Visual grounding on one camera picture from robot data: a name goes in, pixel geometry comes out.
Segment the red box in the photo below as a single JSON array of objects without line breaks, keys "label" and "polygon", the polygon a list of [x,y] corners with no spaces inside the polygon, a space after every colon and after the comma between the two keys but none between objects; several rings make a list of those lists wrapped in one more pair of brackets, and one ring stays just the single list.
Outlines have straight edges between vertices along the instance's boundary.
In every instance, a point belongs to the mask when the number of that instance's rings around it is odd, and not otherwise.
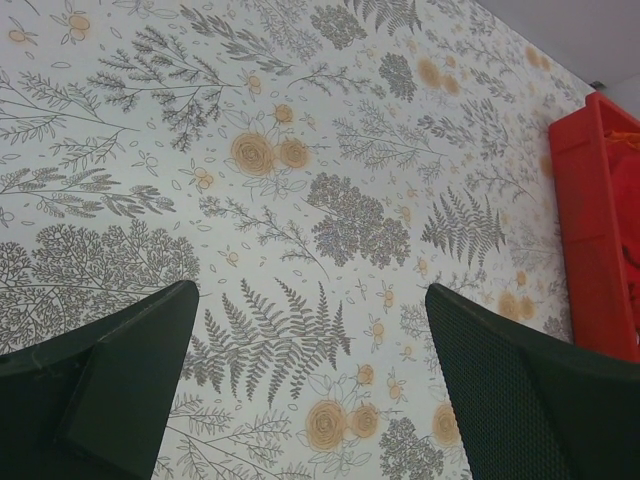
[{"label": "red box", "polygon": [[611,131],[640,133],[640,122],[600,93],[549,127],[571,319],[577,345],[640,362],[605,146]]}]

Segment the tablecloth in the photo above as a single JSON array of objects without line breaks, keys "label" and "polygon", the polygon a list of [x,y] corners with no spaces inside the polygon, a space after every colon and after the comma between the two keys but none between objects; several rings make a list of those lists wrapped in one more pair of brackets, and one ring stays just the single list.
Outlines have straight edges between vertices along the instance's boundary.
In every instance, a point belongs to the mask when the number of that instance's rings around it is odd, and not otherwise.
[{"label": "tablecloth", "polygon": [[5,0],[0,353],[180,279],[155,476],[470,478],[423,302],[570,340],[547,127],[470,0]]}]

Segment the flower cluster print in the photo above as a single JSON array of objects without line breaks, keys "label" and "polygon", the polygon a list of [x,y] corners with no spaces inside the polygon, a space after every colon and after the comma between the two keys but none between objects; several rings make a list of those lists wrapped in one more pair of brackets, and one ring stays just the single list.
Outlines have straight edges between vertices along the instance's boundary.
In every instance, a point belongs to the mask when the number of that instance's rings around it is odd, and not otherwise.
[{"label": "flower cluster print", "polygon": [[0,355],[192,280],[154,478],[469,480],[425,290],[571,341],[590,88],[472,0],[4,5]]}]

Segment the leaf pattern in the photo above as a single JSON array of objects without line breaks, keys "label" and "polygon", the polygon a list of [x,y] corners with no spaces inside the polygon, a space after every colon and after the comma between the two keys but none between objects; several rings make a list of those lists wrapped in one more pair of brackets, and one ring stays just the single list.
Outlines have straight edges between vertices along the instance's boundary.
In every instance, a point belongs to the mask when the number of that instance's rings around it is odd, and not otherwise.
[{"label": "leaf pattern", "polygon": [[154,479],[470,480],[424,295],[572,340],[591,89],[471,0],[4,3],[0,355],[193,280]]}]

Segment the table surface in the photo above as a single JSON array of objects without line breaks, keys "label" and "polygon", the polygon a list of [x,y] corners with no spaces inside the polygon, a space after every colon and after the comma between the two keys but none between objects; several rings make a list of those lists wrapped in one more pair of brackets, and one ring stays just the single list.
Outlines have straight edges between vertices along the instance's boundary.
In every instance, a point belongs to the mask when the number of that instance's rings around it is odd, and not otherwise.
[{"label": "table surface", "polygon": [[470,478],[426,287],[570,338],[547,127],[590,88],[399,3],[4,5],[0,352],[196,281],[160,478]]}]

